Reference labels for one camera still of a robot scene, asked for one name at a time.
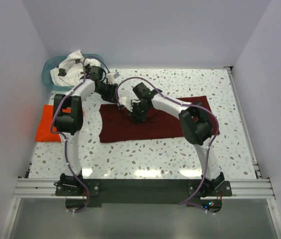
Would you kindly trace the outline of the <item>dark red t-shirt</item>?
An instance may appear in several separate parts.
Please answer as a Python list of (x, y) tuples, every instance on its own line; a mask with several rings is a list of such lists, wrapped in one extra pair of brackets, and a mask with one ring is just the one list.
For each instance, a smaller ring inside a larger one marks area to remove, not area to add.
[(117, 105), (101, 105), (99, 112), (101, 143), (183, 137), (179, 120), (160, 110), (150, 109), (142, 122), (135, 122), (126, 109), (120, 110)]

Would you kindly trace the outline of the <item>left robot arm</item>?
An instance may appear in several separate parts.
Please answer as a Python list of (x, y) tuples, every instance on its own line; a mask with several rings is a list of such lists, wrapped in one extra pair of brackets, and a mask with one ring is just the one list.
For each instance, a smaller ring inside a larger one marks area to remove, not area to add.
[(50, 131), (60, 136), (66, 167), (54, 184), (57, 196), (89, 196), (79, 160), (79, 132), (84, 121), (82, 102), (91, 94), (98, 93), (104, 101), (116, 103), (118, 84), (115, 79), (118, 76), (119, 73), (107, 73), (102, 67), (86, 66), (77, 85), (64, 94), (55, 95)]

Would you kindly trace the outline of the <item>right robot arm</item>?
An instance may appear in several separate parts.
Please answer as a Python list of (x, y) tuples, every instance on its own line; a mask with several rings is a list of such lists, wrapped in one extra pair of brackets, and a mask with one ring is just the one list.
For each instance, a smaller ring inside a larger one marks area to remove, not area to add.
[(202, 168), (202, 179), (187, 201), (201, 189), (217, 189), (225, 178), (212, 147), (219, 133), (219, 123), (213, 113), (204, 108), (201, 102), (193, 104), (169, 98), (158, 89), (150, 90), (144, 83), (136, 85), (133, 92), (139, 100), (137, 103), (123, 99), (119, 102), (125, 104), (134, 119), (144, 121), (149, 109), (163, 111), (179, 120), (184, 138), (196, 150)]

